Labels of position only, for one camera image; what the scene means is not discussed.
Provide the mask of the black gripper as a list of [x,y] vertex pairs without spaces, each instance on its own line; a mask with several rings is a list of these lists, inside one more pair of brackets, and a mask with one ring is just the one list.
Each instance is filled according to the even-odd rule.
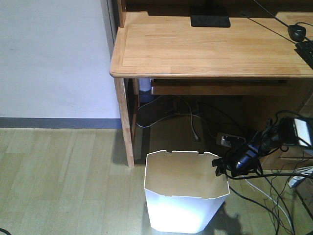
[[227,175],[226,170],[231,172],[232,177],[248,175],[255,172],[260,158],[259,149],[253,144],[241,146],[235,153],[232,153],[226,160],[223,158],[214,159],[212,166],[216,167],[216,177]]

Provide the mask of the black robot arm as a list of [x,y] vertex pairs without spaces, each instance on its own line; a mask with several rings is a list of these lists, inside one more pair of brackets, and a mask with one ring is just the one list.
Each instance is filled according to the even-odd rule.
[[219,133],[217,144],[231,149],[230,154],[212,161],[216,168],[216,176],[230,171],[232,177],[248,175],[261,169],[260,158],[270,155],[283,146],[300,146],[313,148],[313,119],[296,112],[295,117],[279,118],[276,112],[275,120],[269,118],[264,130],[257,131],[250,138]]

